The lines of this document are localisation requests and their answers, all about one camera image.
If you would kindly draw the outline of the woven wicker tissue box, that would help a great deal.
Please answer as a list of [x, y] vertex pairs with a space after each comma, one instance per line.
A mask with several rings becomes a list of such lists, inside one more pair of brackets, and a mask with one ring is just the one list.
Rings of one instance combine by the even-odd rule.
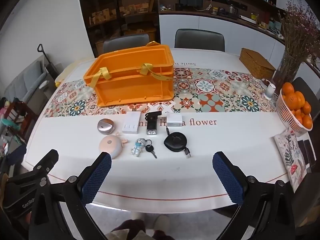
[[256, 51], [242, 48], [240, 61], [256, 79], [272, 79], [276, 69]]

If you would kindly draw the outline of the dark wooden shelf cabinet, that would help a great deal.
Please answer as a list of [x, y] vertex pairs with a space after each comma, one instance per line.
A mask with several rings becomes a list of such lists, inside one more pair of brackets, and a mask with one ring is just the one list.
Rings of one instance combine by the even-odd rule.
[[94, 56], [111, 38], [147, 33], [160, 41], [158, 0], [79, 0]]

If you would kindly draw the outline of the left grey dining chair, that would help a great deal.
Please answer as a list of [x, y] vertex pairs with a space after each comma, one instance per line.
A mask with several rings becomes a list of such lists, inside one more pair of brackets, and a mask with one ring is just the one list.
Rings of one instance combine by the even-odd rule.
[[145, 46], [149, 41], [148, 34], [134, 34], [111, 38], [103, 43], [103, 53]]

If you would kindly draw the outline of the pink round doll toy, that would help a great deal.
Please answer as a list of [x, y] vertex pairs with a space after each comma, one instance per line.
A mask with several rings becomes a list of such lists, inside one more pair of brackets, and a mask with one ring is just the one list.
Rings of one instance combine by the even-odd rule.
[[127, 139], [121, 139], [117, 135], [107, 135], [99, 143], [99, 150], [108, 153], [111, 159], [115, 159], [121, 154], [124, 144], [127, 142]]

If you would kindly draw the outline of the grey dining chair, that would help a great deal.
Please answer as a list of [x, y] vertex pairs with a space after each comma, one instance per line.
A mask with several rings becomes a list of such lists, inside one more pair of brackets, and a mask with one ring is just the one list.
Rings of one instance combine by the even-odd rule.
[[134, 34], [111, 38], [103, 43], [103, 53], [145, 46], [149, 41], [148, 34]]
[[220, 33], [199, 29], [178, 29], [175, 48], [217, 50], [225, 52], [225, 39]]

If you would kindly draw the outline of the cream yellow stool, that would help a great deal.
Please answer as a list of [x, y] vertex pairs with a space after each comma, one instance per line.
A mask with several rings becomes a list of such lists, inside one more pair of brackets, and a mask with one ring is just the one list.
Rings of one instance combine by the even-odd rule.
[[81, 63], [86, 63], [89, 61], [93, 61], [94, 57], [86, 57], [84, 59], [76, 60], [73, 63], [69, 64], [63, 71], [58, 75], [58, 77], [55, 79], [55, 87], [58, 88], [61, 83], [65, 80], [65, 78], [71, 74], [75, 68], [77, 68]]

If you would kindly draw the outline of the orange plastic storage crate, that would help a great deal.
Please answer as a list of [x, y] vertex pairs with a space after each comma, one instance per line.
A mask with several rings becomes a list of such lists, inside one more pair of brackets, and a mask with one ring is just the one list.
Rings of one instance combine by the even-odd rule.
[[100, 107], [168, 101], [174, 97], [174, 59], [155, 41], [100, 55], [84, 75]]

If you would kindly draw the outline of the patterned tile table runner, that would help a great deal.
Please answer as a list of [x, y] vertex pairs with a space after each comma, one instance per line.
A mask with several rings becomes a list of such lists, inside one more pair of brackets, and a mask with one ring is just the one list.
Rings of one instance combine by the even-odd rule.
[[202, 112], [275, 112], [275, 99], [251, 74], [204, 68], [154, 68], [132, 73], [86, 74], [64, 83], [44, 117]]

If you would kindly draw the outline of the white power adapter cube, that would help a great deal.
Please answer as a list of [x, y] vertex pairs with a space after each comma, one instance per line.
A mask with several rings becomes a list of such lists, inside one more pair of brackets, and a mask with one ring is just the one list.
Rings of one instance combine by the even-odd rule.
[[168, 127], [181, 127], [183, 125], [183, 117], [180, 113], [167, 113], [166, 123]]

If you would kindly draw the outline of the right grey dining chair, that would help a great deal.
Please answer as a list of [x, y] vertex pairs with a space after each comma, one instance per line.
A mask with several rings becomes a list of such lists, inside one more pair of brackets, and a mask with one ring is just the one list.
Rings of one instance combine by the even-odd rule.
[[217, 50], [225, 52], [225, 39], [220, 33], [199, 29], [178, 29], [175, 48]]

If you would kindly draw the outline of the white small cup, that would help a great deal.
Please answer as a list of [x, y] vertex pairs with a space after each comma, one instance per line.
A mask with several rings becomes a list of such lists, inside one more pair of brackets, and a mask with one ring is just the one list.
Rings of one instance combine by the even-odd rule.
[[273, 83], [269, 83], [269, 85], [267, 86], [264, 92], [265, 98], [267, 98], [267, 100], [271, 100], [275, 90], [276, 90], [276, 86]]

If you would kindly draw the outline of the astronaut keychain with keys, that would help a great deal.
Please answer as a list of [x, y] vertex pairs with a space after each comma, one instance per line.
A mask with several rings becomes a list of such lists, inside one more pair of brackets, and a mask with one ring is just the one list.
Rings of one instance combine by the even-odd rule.
[[134, 155], [135, 157], [139, 157], [140, 154], [142, 153], [142, 150], [145, 150], [146, 152], [151, 153], [157, 159], [157, 155], [154, 152], [154, 147], [152, 145], [151, 139], [144, 139], [144, 138], [137, 139], [135, 141], [134, 147], [131, 150], [131, 154]]

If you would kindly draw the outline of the white basket of oranges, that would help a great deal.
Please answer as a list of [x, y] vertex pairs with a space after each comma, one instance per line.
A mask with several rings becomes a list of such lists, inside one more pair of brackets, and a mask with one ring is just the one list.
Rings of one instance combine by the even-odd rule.
[[299, 86], [298, 81], [296, 79], [293, 83], [285, 82], [282, 85], [276, 110], [283, 124], [299, 137], [312, 130], [313, 117], [316, 116], [312, 110], [316, 107], [311, 104], [313, 92], [307, 85]]

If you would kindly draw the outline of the silver oval case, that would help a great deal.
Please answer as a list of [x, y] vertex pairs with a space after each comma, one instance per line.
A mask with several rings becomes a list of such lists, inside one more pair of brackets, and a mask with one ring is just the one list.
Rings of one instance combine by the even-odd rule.
[[111, 119], [103, 118], [99, 120], [97, 129], [101, 134], [109, 135], [115, 130], [114, 122]]

